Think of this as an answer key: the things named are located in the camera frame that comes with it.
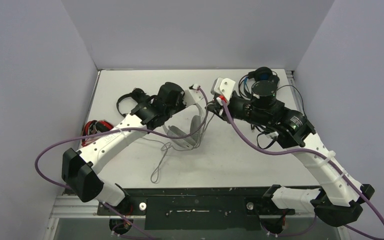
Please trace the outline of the red black headphones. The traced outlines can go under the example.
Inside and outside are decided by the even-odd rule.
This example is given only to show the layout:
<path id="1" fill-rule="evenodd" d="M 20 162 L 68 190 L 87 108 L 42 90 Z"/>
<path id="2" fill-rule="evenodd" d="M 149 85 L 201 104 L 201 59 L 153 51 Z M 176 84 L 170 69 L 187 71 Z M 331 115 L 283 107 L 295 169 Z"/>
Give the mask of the red black headphones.
<path id="1" fill-rule="evenodd" d="M 106 120 L 103 120 L 103 119 L 91 120 L 84 125 L 81 133 L 82 133 L 82 136 L 91 136 L 98 133 L 108 132 L 113 128 L 114 126 Z M 94 142 L 95 139 L 96 139 L 95 137 L 88 137 L 88 138 L 82 139 L 81 146 L 86 147 L 92 142 Z"/>

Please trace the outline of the small black headphones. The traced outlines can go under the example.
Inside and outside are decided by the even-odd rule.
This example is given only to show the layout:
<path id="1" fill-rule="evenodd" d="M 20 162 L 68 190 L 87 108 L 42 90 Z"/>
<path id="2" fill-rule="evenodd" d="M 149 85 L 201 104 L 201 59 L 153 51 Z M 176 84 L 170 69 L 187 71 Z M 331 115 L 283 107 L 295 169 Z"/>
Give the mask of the small black headphones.
<path id="1" fill-rule="evenodd" d="M 146 94 L 141 88 L 134 88 L 132 92 L 124 94 L 118 98 L 118 100 L 116 101 L 116 109 L 118 113 L 125 118 L 127 114 L 122 113 L 120 111 L 120 103 L 122 101 L 124 101 L 125 99 L 131 99 L 137 104 L 139 104 L 141 102 L 150 102 L 154 97 L 155 97 L 154 95 Z"/>

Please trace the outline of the white grey headphones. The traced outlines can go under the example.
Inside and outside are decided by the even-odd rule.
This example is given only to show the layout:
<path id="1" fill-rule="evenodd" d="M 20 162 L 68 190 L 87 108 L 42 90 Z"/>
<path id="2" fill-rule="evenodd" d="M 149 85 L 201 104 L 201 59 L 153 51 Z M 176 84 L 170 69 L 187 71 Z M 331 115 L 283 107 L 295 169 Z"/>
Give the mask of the white grey headphones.
<path id="1" fill-rule="evenodd" d="M 176 137 L 171 141 L 184 150 L 192 150 L 198 147 L 202 139 L 205 124 L 205 112 L 198 104 L 194 104 L 198 110 L 198 115 L 194 115 L 189 125 L 189 132 L 184 132 L 175 125 L 163 125 L 162 128 L 167 136 Z"/>

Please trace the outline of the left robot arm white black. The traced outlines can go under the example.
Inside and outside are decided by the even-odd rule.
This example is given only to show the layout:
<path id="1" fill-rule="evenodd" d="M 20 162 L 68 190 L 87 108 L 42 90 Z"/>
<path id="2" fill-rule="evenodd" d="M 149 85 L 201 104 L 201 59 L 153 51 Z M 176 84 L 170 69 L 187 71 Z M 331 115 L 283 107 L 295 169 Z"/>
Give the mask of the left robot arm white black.
<path id="1" fill-rule="evenodd" d="M 117 184 L 101 180 L 99 172 L 131 143 L 186 108 L 185 91 L 172 82 L 163 84 L 156 95 L 149 96 L 138 88 L 132 93 L 137 104 L 114 126 L 113 133 L 107 131 L 92 144 L 78 150 L 69 148 L 62 155 L 62 180 L 79 199 L 83 203 L 106 202 L 117 215 L 125 214 L 130 202 Z"/>

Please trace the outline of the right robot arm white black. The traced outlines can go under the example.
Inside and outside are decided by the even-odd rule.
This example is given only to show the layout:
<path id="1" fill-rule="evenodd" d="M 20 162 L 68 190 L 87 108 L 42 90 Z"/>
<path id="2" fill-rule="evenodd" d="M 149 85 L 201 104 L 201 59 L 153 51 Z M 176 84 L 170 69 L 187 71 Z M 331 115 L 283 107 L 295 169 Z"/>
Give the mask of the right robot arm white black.
<path id="1" fill-rule="evenodd" d="M 287 209 L 311 213 L 333 227 L 357 221 L 374 188 L 351 177 L 336 160 L 335 152 L 324 146 L 307 117 L 277 99 L 276 83 L 254 83 L 249 100 L 240 97 L 234 86 L 229 78 L 216 79 L 208 110 L 230 124 L 237 119 L 267 128 L 268 136 L 281 146 L 281 154 L 295 156 L 319 184 L 314 189 L 273 185 L 263 195 L 264 210 L 269 214 Z"/>

